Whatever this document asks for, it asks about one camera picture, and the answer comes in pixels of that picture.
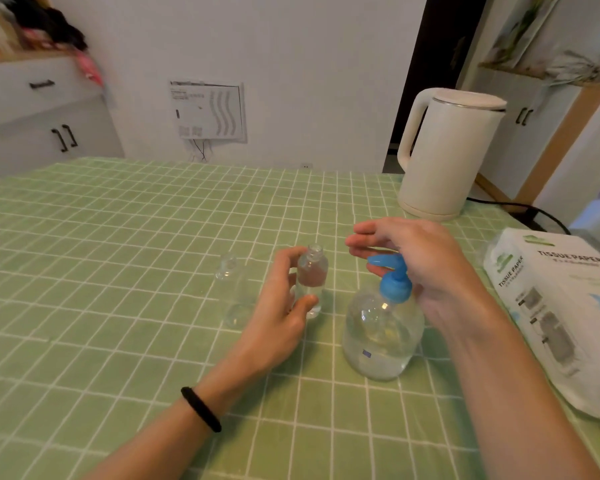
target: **bottle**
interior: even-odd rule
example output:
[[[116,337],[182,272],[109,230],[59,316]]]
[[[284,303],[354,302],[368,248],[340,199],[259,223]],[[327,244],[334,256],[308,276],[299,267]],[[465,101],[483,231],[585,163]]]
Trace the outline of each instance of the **bottle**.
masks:
[[[248,297],[245,283],[245,266],[229,253],[220,256],[220,266],[216,272],[214,288],[219,291],[220,312],[224,325],[234,330],[241,330],[251,318],[255,300]]]
[[[413,287],[400,254],[368,258],[390,267],[379,289],[363,289],[352,298],[342,334],[342,350],[360,374],[391,380],[407,367],[424,332],[424,316],[411,295]]]
[[[322,299],[324,282],[327,281],[328,270],[329,260],[319,244],[309,246],[307,252],[298,259],[296,300],[308,294],[316,295],[319,300],[318,304],[307,313],[306,317],[308,319],[316,318],[322,309],[320,300]]]

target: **drawer handle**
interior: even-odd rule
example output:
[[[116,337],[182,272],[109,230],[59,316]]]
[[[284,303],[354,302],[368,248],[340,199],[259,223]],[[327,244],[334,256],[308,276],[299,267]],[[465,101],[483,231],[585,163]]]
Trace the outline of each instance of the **drawer handle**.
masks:
[[[40,88],[50,88],[51,86],[55,86],[56,83],[51,79],[44,80],[42,82],[30,82],[29,87],[32,89],[40,89]]]
[[[529,109],[527,115],[525,116],[525,119],[522,120],[522,126],[527,126],[527,120],[529,119],[529,116],[531,116],[531,113],[534,112],[533,109]]]
[[[62,128],[64,128],[64,130],[67,133],[69,133],[69,136],[71,137],[71,147],[75,148],[76,146],[78,146],[78,142],[75,140],[75,137],[73,136],[73,132],[71,131],[69,125],[62,125]]]
[[[51,130],[51,133],[57,135],[58,138],[60,138],[60,143],[62,144],[62,149],[60,149],[60,151],[63,152],[63,153],[68,152],[69,148],[66,147],[66,144],[64,143],[64,139],[62,139],[62,135],[60,134],[60,131],[58,131],[57,129],[53,128]]]
[[[520,110],[520,114],[518,115],[518,117],[516,118],[516,124],[519,125],[520,124],[520,118],[522,118],[522,115],[525,113],[526,110],[528,110],[528,107],[524,107]]]

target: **blue pump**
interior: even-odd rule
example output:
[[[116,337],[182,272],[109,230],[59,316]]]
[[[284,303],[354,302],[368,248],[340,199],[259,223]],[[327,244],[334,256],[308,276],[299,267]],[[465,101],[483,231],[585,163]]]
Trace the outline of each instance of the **blue pump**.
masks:
[[[369,264],[393,270],[386,273],[380,282],[382,296],[394,303],[403,303],[411,297],[413,284],[407,277],[407,265],[400,253],[369,256],[367,261]]]

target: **hand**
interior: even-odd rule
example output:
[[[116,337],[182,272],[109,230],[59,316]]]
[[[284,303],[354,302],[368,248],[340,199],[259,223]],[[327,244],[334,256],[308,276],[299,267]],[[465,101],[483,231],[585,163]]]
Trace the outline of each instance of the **hand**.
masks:
[[[371,249],[376,246],[402,254],[418,304],[432,324],[441,330],[457,325],[449,324],[448,320],[458,312],[467,312],[463,315],[472,317],[477,311],[476,306],[497,307],[444,226],[426,220],[384,217],[355,224],[353,230],[355,234],[345,240],[353,256],[366,259],[391,252]],[[370,264],[367,268],[378,276],[388,271]]]
[[[307,295],[293,306],[289,290],[296,282],[298,258],[306,252],[303,246],[276,253],[253,316],[236,346],[249,357],[259,374],[264,374],[284,361],[295,350],[306,325],[306,314],[318,303],[318,297]]]

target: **white panel box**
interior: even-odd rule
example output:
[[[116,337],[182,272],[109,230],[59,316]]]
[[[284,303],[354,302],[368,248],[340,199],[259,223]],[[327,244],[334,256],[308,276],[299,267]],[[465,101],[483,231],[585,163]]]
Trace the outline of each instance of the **white panel box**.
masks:
[[[242,85],[169,81],[171,103],[183,139],[246,139]]]

